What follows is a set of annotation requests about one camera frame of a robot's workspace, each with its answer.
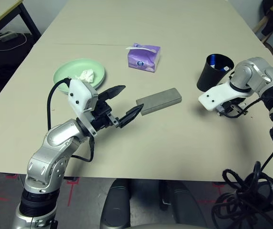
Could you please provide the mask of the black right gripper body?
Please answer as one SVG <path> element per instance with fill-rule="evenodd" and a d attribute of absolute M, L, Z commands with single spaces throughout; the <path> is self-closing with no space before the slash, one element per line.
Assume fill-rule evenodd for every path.
<path fill-rule="evenodd" d="M 219 116 L 236 116 L 239 115 L 242 110 L 246 107 L 244 99 L 233 99 L 227 101 L 216 107 L 216 112 Z"/>

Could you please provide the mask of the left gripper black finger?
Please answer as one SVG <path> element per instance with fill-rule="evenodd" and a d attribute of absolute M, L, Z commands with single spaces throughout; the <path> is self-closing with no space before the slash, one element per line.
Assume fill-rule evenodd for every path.
<path fill-rule="evenodd" d="M 117 85 L 111 87 L 99 94 L 99 100 L 106 101 L 116 97 L 122 90 L 126 88 L 125 85 Z"/>
<path fill-rule="evenodd" d="M 125 127 L 128 123 L 133 121 L 139 112 L 142 110 L 144 104 L 137 105 L 126 112 L 126 115 L 118 120 L 119 128 Z"/>

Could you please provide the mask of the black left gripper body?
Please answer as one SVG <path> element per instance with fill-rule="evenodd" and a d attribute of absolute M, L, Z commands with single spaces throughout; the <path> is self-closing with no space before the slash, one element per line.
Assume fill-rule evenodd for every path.
<path fill-rule="evenodd" d="M 109 126 L 121 127 L 119 119 L 112 115 L 111 107 L 102 100 L 98 100 L 93 111 L 90 112 L 92 118 L 90 124 L 96 132 Z"/>

